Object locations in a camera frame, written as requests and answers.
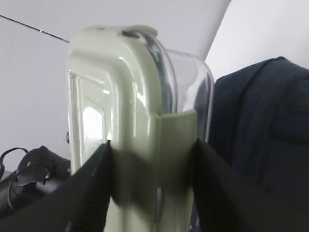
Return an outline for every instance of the black bag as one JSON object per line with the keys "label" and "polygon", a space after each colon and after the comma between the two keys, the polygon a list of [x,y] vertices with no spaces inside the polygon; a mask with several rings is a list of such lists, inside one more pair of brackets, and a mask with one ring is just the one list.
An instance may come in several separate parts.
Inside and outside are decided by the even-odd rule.
{"label": "black bag", "polygon": [[210,145],[251,184],[309,215],[309,70],[280,57],[220,78]]}

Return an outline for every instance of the white wall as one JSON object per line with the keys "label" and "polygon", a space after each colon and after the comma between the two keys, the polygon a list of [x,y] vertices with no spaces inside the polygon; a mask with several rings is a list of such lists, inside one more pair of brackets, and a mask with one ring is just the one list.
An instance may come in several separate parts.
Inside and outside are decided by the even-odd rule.
{"label": "white wall", "polygon": [[[66,143],[67,44],[0,18],[0,154],[45,145],[70,157]],[[15,170],[24,153],[4,159]]]}
{"label": "white wall", "polygon": [[278,56],[309,68],[309,0],[232,0],[206,59],[214,77]]}

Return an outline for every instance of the black strap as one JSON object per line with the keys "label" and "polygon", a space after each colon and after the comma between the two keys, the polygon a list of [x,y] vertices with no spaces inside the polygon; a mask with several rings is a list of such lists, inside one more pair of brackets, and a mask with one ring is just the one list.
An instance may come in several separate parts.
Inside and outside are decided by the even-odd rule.
{"label": "black strap", "polygon": [[5,171],[5,167],[4,167],[4,164],[3,164],[3,159],[4,157],[9,154],[10,152],[12,151],[15,151],[15,150],[23,150],[24,152],[28,153],[28,150],[27,149],[24,149],[22,147],[14,147],[12,149],[9,149],[7,151],[5,151],[1,156],[0,156],[0,180],[2,179],[3,177],[3,174],[4,174],[4,171]]}

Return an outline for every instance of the wire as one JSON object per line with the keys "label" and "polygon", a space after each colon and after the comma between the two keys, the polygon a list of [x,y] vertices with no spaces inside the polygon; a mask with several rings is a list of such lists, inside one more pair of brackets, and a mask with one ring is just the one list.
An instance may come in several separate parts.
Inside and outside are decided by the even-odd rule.
{"label": "wire", "polygon": [[5,171],[5,167],[4,167],[4,164],[3,164],[3,159],[4,157],[9,154],[10,152],[12,151],[15,151],[15,150],[23,150],[24,152],[28,153],[29,151],[27,149],[24,149],[22,147],[14,147],[12,149],[9,149],[7,151],[5,151],[1,156],[0,156],[0,180],[2,179],[3,177],[3,174],[4,174],[4,171]]}
{"label": "wire", "polygon": [[61,38],[61,37],[59,37],[59,36],[56,36],[56,35],[53,35],[53,34],[51,34],[51,33],[46,32],[46,31],[37,29],[37,28],[35,28],[35,27],[33,27],[33,26],[30,26],[30,25],[28,25],[28,24],[19,22],[19,21],[15,20],[15,19],[6,17],[6,16],[4,16],[4,15],[1,15],[1,14],[0,14],[0,18],[4,18],[4,19],[9,20],[9,21],[11,21],[11,22],[14,22],[14,23],[17,23],[17,24],[19,24],[19,25],[22,25],[22,26],[24,26],[24,27],[26,27],[26,28],[30,28],[30,29],[36,30],[36,31],[38,31],[38,32],[40,32],[40,33],[43,33],[43,34],[48,35],[48,36],[51,36],[51,37],[53,37],[53,38],[55,38],[55,39],[61,40],[61,41],[66,42],[66,43],[69,43],[68,40],[65,40],[65,39],[63,39],[63,38]]}
{"label": "wire", "polygon": [[28,166],[24,169],[22,169],[21,171],[19,171],[18,173],[15,174],[15,176],[11,179],[10,183],[9,183],[9,186],[8,186],[8,205],[11,209],[15,210],[15,208],[13,207],[13,204],[12,204],[12,201],[11,201],[11,188],[12,188],[12,185],[13,185],[13,182],[18,180],[18,176],[20,174],[22,174],[23,172],[31,169],[31,168],[34,168],[34,167],[43,167],[47,170],[47,175],[51,176],[51,172],[49,171],[49,168],[44,166],[44,165],[40,165],[40,164],[35,164],[35,165],[32,165],[32,166]]}

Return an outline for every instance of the transparent plastic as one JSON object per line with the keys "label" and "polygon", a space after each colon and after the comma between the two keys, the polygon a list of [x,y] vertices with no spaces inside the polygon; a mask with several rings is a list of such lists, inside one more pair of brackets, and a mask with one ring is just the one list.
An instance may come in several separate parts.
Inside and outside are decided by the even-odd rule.
{"label": "transparent plastic", "polygon": [[213,76],[197,56],[165,50],[149,33],[133,32],[151,53],[160,75],[162,113],[196,110],[197,137],[207,141],[213,98]]}
{"label": "transparent plastic", "polygon": [[197,137],[207,141],[211,119],[214,81],[208,66],[198,57],[168,50],[177,88],[177,112],[196,110]]}

